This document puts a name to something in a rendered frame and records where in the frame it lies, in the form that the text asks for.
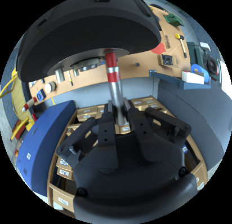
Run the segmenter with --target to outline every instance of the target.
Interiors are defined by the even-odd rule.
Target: tabletop
[[[187,54],[187,59],[185,59],[181,42],[175,37],[176,33],[184,36],[180,26],[174,27],[173,25],[167,23],[164,16],[167,16],[168,13],[165,11],[155,7],[151,8],[153,8],[153,13],[160,19],[159,24],[162,29],[162,31],[160,31],[160,35],[162,40],[159,48],[163,49],[163,52],[158,52],[156,54],[155,52],[157,52],[157,47],[156,49],[150,51],[126,55],[118,58],[117,65],[120,70],[121,80],[126,78],[149,77],[150,70],[156,70],[157,73],[180,78],[182,77],[182,71],[191,72],[190,55],[187,43],[185,40],[182,41]],[[175,57],[176,65],[160,65],[159,58],[161,54]],[[57,84],[56,76],[53,75],[44,78],[44,84],[41,82],[41,80],[38,80],[34,86],[29,86],[31,96],[36,97],[36,94],[40,89],[43,89],[44,93],[46,93],[45,85],[47,83],[53,81],[56,84],[55,91],[52,91],[49,94],[46,93],[46,97],[41,102],[39,102],[37,99],[35,105],[71,90],[108,81],[105,64],[97,66],[97,68],[88,71],[79,72],[79,76],[76,77],[74,76],[73,70],[70,70],[69,72],[73,86],[69,81],[67,72],[64,72],[65,81],[59,84]]]

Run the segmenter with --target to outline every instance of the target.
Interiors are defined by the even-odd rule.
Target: screwdriver
[[[69,80],[70,80],[70,82],[71,82],[71,85],[73,86],[72,79],[71,79],[71,76],[70,76],[69,71],[67,71],[67,74],[68,74]]]

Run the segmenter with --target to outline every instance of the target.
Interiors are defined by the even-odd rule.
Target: spring
[[[165,35],[165,39],[166,39],[166,45],[167,45],[167,48],[170,49],[170,43],[169,43],[169,40],[168,40],[168,36]]]

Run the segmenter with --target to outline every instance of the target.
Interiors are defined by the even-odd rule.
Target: blue tape roll
[[[194,69],[197,69],[198,72],[203,72],[204,73],[204,82],[205,83],[207,83],[209,81],[209,73],[204,68],[202,68],[198,64],[193,64],[191,66],[191,73],[194,73]]]

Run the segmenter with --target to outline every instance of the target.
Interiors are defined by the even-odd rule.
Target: label on box
[[[204,187],[204,181],[198,186],[197,190],[201,190]]]
[[[182,150],[183,150],[184,153],[186,153],[188,151],[186,146],[183,146]]]
[[[131,130],[130,127],[124,127],[122,128],[123,131],[128,131],[128,130]]]
[[[63,160],[63,159],[60,160],[60,164],[68,166],[68,163],[65,160]]]
[[[28,153],[28,155],[26,157],[30,160],[31,155]]]
[[[68,173],[68,172],[63,171],[63,170],[61,170],[61,169],[60,169],[60,174],[61,174],[61,175],[65,175],[66,177],[69,176],[69,173]]]
[[[64,205],[67,205],[67,207],[69,206],[69,203],[65,200],[63,200],[62,198],[58,197],[58,201],[61,202]]]

